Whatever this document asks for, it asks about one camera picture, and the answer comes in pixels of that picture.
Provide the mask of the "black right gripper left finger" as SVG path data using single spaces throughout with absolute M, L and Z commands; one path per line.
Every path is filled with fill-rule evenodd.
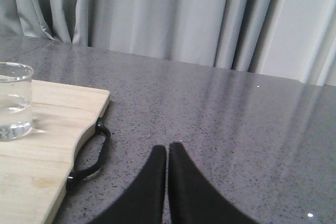
M 166 149 L 156 145 L 123 194 L 91 223 L 161 223 L 165 198 Z

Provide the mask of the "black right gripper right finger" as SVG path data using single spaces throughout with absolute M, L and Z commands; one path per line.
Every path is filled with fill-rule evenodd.
M 172 223 L 256 223 L 207 181 L 178 142 L 169 149 L 169 206 Z

